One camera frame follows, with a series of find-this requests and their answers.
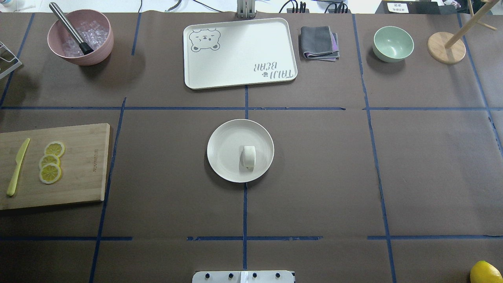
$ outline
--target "wooden cutting board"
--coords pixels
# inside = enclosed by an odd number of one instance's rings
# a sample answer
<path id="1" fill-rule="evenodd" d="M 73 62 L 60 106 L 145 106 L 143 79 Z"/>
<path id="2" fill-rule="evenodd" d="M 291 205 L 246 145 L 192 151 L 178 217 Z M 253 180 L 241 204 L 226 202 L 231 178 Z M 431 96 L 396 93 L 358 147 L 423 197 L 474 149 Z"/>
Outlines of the wooden cutting board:
<path id="1" fill-rule="evenodd" d="M 26 138 L 30 144 L 19 173 L 16 193 L 7 187 L 16 168 L 16 154 Z M 92 124 L 0 133 L 0 210 L 54 204 L 103 201 L 107 182 L 110 125 Z M 47 185 L 39 179 L 39 161 L 51 142 L 62 142 L 61 179 Z"/>

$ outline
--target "pink bowl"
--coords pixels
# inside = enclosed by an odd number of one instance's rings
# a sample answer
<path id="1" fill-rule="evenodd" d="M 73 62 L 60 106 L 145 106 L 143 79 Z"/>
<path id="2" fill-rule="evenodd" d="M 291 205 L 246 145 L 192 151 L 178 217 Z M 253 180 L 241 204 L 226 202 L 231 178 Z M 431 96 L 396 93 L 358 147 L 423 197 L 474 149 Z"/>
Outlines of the pink bowl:
<path id="1" fill-rule="evenodd" d="M 102 46 L 100 46 L 93 52 L 79 57 L 66 57 L 63 50 L 63 44 L 70 36 L 70 34 L 66 31 L 60 21 L 56 21 L 52 25 L 51 29 L 49 30 L 49 34 L 47 35 L 47 43 L 49 44 L 49 48 L 51 48 L 54 54 L 67 60 L 70 63 L 80 66 L 98 64 L 99 62 L 105 60 L 108 55 L 110 55 L 112 48 L 114 47 L 114 33 L 112 31 L 110 21 L 105 15 L 94 10 L 77 10 L 66 14 L 66 17 L 74 27 L 78 27 L 83 22 L 90 23 L 92 21 L 96 21 L 103 27 L 108 28 L 110 31 L 108 33 L 107 39 L 105 40 L 105 43 L 103 43 Z"/>

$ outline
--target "round wooden base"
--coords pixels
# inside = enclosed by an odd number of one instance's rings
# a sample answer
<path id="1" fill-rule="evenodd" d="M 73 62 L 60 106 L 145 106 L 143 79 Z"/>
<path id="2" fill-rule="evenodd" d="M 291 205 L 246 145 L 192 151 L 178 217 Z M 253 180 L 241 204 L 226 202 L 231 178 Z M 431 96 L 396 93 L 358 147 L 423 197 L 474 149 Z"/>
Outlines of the round wooden base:
<path id="1" fill-rule="evenodd" d="M 428 39 L 428 52 L 437 61 L 445 64 L 456 64 L 461 61 L 466 54 L 466 47 L 463 41 L 459 39 L 451 46 L 445 48 L 445 44 L 454 35 L 450 32 L 437 32 Z"/>

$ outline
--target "bowl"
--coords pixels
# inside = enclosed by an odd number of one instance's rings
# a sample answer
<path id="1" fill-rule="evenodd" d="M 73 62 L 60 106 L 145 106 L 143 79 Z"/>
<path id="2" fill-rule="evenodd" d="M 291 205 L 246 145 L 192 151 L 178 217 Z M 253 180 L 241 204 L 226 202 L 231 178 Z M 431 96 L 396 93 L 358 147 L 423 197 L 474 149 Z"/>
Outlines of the bowl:
<path id="1" fill-rule="evenodd" d="M 67 57 L 64 53 L 63 44 L 66 42 L 70 34 L 60 21 L 56 21 L 49 29 L 49 34 L 47 35 L 47 44 L 49 44 L 49 48 L 52 52 L 54 52 L 54 54 L 70 63 L 80 66 L 98 64 L 110 55 L 112 48 L 114 47 L 114 33 L 112 31 L 110 21 L 105 15 L 94 10 L 77 10 L 66 14 L 66 17 L 75 28 L 80 26 L 83 22 L 91 23 L 92 21 L 96 21 L 105 29 L 108 28 L 108 36 L 103 45 L 93 52 L 78 57 Z"/>
<path id="2" fill-rule="evenodd" d="M 398 27 L 380 28 L 374 35 L 372 49 L 384 62 L 399 62 L 414 51 L 414 41 L 409 33 Z"/>

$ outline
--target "white plate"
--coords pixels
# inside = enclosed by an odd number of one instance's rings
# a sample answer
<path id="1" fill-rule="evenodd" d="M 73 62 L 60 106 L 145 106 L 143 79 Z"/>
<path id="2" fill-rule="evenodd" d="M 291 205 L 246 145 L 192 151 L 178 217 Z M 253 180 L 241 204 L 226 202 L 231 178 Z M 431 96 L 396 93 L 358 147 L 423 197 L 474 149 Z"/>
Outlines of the white plate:
<path id="1" fill-rule="evenodd" d="M 241 152 L 244 146 L 255 146 L 255 167 L 243 166 Z M 246 183 L 262 176 L 274 157 L 271 135 L 259 123 L 236 119 L 223 123 L 211 134 L 207 149 L 211 168 L 225 180 Z"/>
<path id="2" fill-rule="evenodd" d="M 297 64 L 288 22 L 273 18 L 188 26 L 184 74 L 191 89 L 291 81 Z"/>

